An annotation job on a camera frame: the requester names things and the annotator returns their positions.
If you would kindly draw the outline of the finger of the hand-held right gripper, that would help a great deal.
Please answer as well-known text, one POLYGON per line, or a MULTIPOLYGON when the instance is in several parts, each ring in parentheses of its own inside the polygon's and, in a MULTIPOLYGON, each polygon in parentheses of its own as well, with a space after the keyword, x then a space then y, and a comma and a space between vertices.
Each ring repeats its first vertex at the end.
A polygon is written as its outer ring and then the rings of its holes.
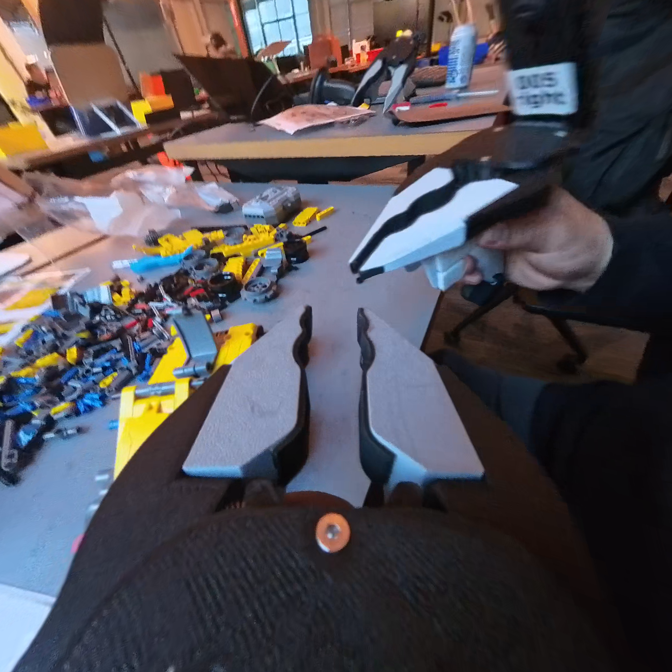
POLYGON ((504 179, 475 180, 461 183, 449 202, 418 218, 406 230, 386 239, 370 257, 364 273, 357 273, 358 283, 376 275, 420 264, 426 259, 461 248, 473 234, 467 220, 519 189, 504 179))
POLYGON ((374 220, 349 260, 351 273, 364 273, 370 257, 394 234, 406 230, 418 218, 447 204, 456 192, 451 169, 437 168, 424 174, 391 197, 374 220))

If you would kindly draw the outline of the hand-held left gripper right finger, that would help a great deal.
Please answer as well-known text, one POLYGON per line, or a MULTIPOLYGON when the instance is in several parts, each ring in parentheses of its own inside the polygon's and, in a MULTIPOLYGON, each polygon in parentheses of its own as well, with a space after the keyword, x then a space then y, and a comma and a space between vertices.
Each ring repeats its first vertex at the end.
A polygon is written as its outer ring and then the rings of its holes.
POLYGON ((357 342, 359 461, 370 481, 481 481, 483 463, 429 356, 367 308, 357 311, 357 342))

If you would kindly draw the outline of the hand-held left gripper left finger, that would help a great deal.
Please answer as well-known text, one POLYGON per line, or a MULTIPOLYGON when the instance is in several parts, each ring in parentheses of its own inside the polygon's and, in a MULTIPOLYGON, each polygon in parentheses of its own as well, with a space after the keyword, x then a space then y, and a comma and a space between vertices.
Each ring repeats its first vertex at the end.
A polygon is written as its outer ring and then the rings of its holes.
POLYGON ((286 486, 308 457, 306 368, 313 309, 301 306, 230 365, 183 463, 191 477, 286 486))

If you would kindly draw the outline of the black and yellow toy chassis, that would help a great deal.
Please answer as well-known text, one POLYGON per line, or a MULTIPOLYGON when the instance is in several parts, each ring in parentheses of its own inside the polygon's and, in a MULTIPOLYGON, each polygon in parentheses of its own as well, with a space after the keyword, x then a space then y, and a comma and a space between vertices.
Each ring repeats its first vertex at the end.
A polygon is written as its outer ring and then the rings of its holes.
POLYGON ((232 326, 214 335, 216 356, 212 369, 203 376, 177 378, 175 368, 186 364, 188 353, 183 340, 176 336, 159 360, 146 386, 127 386, 120 394, 117 441, 113 476, 115 479, 139 447, 177 408, 179 408, 208 376, 231 365, 262 335, 260 324, 232 326))

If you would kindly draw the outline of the person's right forearm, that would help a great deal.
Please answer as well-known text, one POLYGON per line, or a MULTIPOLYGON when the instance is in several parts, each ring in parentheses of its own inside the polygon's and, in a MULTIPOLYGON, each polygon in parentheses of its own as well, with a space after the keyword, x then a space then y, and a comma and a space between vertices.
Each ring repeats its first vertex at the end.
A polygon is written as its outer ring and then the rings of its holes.
POLYGON ((597 321, 671 335, 671 178, 655 209, 607 219, 612 250, 589 291, 597 321))

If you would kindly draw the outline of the brown desk mat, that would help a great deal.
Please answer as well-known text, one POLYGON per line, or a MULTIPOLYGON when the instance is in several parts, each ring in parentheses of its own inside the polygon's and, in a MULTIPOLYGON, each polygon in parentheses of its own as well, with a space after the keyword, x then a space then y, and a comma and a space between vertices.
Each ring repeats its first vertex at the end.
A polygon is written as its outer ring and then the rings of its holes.
POLYGON ((436 125, 463 120, 474 120, 509 111, 506 97, 473 97, 454 101, 439 101, 427 104, 397 105, 391 109, 395 124, 411 127, 436 125))

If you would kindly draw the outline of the grey desk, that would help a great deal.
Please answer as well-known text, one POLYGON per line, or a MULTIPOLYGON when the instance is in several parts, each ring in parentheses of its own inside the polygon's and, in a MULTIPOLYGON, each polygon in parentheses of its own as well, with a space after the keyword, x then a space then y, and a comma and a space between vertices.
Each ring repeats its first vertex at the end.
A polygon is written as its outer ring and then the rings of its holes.
MULTIPOLYGON (((280 282, 280 294, 266 304, 236 301, 215 330, 245 323, 268 332, 286 313, 310 305, 313 336, 307 367, 310 394, 310 454, 288 492, 311 484, 353 505, 361 505, 369 480, 359 466, 357 403, 360 385, 356 314, 370 309, 419 347, 439 293, 422 271, 402 270, 356 283, 348 260, 391 197, 391 186, 304 185, 309 204, 334 206, 309 245, 310 259, 280 282)), ((96 475, 113 466, 117 400, 69 419, 85 432, 48 441, 17 486, 1 485, 1 584, 55 598, 71 561, 72 543, 84 530, 86 509, 99 492, 96 475)))

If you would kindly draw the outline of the grey curved toy panel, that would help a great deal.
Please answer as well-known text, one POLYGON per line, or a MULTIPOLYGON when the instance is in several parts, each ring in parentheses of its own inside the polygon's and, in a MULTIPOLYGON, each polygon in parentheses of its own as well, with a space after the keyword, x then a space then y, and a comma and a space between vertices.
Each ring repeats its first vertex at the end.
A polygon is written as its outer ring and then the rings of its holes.
POLYGON ((187 355, 185 363, 173 369, 175 378, 209 376, 214 369, 218 348, 205 314, 198 310, 184 310, 172 315, 172 323, 187 355))

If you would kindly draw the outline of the white spray can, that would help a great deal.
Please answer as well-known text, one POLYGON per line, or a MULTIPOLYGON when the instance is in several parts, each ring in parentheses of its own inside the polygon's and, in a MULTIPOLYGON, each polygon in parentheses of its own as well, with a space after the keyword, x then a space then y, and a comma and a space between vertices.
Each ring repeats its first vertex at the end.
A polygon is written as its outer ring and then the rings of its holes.
POLYGON ((449 91, 466 89, 472 79, 477 30, 473 22, 455 27, 450 36, 445 87, 449 91))

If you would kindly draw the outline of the grey toy wheel rim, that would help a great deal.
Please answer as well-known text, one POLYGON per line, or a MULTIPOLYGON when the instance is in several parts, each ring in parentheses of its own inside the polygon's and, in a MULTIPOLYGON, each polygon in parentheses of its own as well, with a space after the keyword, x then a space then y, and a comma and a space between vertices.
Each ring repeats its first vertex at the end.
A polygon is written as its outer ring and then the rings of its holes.
POLYGON ((278 283, 273 278, 257 276, 249 280, 241 289, 240 297, 250 304, 263 304, 278 295, 278 283))

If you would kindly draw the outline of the pile of small toy parts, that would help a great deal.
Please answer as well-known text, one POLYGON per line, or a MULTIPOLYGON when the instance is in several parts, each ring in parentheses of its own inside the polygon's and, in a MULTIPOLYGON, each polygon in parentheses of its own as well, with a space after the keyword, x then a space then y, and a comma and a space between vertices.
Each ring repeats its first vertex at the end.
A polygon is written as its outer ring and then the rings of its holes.
POLYGON ((13 486, 48 443, 78 437, 76 420, 148 380, 171 343, 160 283, 112 281, 58 292, 1 354, 1 483, 13 486))

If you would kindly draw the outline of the black laptop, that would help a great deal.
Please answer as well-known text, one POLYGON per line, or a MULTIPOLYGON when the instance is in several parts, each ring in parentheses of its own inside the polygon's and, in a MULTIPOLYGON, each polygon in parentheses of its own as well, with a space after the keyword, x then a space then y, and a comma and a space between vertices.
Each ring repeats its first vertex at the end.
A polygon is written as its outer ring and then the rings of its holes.
POLYGON ((252 58, 175 57, 216 109, 230 118, 257 123, 293 107, 291 89, 265 63, 252 58))

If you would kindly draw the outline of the window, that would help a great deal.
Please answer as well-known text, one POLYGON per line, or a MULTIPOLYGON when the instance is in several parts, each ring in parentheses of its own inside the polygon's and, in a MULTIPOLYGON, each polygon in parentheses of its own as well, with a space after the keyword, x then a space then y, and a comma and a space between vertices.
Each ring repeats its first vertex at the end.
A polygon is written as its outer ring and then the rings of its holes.
POLYGON ((307 1, 241 1, 252 51, 288 41, 282 55, 299 55, 313 40, 307 1))

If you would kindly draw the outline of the yellow and black sticker sheet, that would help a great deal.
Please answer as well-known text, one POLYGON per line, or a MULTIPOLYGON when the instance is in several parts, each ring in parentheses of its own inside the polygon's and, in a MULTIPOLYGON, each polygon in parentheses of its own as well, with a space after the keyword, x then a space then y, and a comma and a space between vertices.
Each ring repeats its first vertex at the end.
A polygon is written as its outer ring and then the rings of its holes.
POLYGON ((54 283, 38 283, 9 287, 1 296, 1 311, 19 311, 37 308, 60 290, 54 283))

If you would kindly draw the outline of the tan cardboard carton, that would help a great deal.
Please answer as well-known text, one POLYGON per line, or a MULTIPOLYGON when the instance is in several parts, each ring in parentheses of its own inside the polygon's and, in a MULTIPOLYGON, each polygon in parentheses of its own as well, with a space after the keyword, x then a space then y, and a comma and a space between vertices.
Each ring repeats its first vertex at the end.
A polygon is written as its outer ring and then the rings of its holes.
POLYGON ((69 105, 130 101, 122 64, 109 45, 54 45, 50 57, 69 105))

